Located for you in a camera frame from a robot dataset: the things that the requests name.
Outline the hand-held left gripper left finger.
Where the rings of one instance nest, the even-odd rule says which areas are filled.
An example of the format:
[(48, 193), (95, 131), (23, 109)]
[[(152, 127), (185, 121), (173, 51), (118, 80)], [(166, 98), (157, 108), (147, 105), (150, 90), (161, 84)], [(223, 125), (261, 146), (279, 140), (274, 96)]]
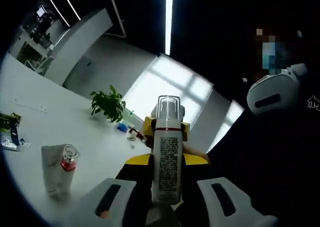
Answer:
[(153, 157), (127, 160), (116, 176), (106, 178), (74, 209), (76, 227), (144, 227), (151, 203)]

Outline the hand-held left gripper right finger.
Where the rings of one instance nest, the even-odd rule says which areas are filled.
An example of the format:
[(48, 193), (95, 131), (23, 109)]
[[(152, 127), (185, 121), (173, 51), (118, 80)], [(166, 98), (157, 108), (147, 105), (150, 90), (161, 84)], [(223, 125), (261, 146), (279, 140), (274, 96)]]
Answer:
[(224, 177), (196, 182), (210, 227), (275, 227), (278, 219), (263, 215), (251, 198)]

